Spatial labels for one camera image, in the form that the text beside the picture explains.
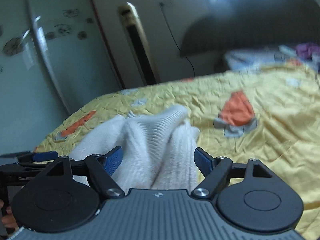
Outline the person's left hand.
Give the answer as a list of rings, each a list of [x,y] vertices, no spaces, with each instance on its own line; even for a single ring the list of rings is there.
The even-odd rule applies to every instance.
[[[7,207],[7,214],[4,215],[1,220],[2,220],[3,225],[4,225],[7,229],[14,229],[14,230],[19,229],[19,227],[18,227],[18,225],[17,225],[17,222],[16,222],[16,219],[15,219],[15,217],[14,217],[13,214],[12,214],[12,208],[11,208],[11,206],[8,206],[8,207]]]

